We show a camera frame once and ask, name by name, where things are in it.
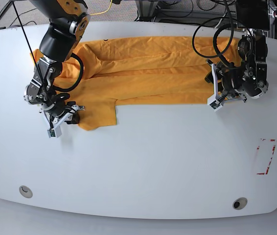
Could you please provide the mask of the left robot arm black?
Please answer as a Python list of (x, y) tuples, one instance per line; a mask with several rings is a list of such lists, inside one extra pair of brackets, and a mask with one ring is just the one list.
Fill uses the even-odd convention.
[(217, 64), (207, 61), (211, 65), (211, 73), (205, 80), (214, 85), (214, 94), (208, 98), (212, 107), (231, 100), (246, 101), (247, 97), (257, 99), (267, 92), (268, 47), (264, 35), (270, 28), (267, 3), (266, 0), (237, 0), (237, 24), (225, 24), (214, 34), (213, 47), (216, 53), (220, 53), (217, 37), (224, 29), (237, 27), (246, 30), (237, 43), (237, 52), (242, 59), (240, 66), (235, 66), (224, 56)]

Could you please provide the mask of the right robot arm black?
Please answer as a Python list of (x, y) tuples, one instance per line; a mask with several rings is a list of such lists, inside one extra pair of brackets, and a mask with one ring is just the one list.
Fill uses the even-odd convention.
[[(84, 72), (82, 60), (73, 53), (89, 23), (87, 4), (83, 0), (33, 0), (31, 3), (49, 19), (49, 27), (44, 35), (39, 51), (42, 58), (35, 62), (34, 76), (25, 89), (24, 99), (31, 105), (41, 105), (51, 128), (55, 120), (67, 124), (78, 124), (80, 117), (74, 101), (69, 101), (69, 93), (74, 90)], [(73, 58), (80, 68), (76, 82), (68, 88), (53, 84), (63, 69), (63, 62)]]

